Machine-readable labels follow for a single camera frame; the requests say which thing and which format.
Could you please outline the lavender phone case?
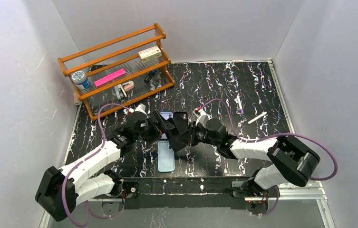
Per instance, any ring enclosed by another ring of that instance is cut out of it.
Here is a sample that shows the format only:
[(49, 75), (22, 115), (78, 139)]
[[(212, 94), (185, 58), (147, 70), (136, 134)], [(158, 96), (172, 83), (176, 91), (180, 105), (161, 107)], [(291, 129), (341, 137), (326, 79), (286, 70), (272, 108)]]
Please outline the lavender phone case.
[(165, 120), (173, 117), (173, 112), (160, 112), (159, 113)]

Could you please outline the light blue phone case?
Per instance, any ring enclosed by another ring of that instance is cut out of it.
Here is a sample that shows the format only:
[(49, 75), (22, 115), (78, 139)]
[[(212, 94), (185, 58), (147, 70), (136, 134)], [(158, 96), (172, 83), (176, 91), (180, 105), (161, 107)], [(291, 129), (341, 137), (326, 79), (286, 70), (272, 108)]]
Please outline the light blue phone case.
[(168, 141), (159, 141), (157, 144), (157, 162), (160, 173), (175, 170), (174, 151)]

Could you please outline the black phone case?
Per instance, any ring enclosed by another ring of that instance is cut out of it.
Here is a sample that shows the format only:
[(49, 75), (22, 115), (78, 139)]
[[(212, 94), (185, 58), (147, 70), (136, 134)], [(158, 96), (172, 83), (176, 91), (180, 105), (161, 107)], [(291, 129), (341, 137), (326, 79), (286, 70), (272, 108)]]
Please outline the black phone case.
[(174, 112), (173, 113), (173, 121), (176, 126), (188, 125), (188, 113), (187, 112)]

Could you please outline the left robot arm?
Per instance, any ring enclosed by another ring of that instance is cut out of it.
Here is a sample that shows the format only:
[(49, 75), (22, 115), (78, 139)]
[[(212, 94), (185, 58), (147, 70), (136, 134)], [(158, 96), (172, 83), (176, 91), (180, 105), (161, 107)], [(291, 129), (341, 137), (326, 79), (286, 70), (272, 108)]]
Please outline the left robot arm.
[(174, 128), (173, 113), (154, 111), (146, 114), (136, 108), (126, 121), (91, 152), (61, 168), (45, 170), (35, 201), (57, 222), (74, 221), (72, 212), (81, 203), (99, 195), (116, 195), (122, 192), (123, 178), (113, 172), (96, 173), (123, 157), (138, 141), (153, 143)]

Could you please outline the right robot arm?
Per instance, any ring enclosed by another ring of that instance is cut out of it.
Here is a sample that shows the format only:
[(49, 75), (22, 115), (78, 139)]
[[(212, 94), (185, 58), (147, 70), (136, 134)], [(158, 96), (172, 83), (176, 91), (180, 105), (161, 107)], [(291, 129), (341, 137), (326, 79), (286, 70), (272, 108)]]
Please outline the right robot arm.
[(271, 161), (271, 166), (255, 171), (249, 178), (249, 190), (263, 191), (283, 183), (304, 187), (320, 162), (319, 155), (293, 135), (243, 141), (228, 133), (219, 119), (201, 114), (197, 121), (190, 122), (186, 112), (173, 113), (167, 122), (166, 135), (175, 152), (204, 143), (215, 146), (227, 159)]

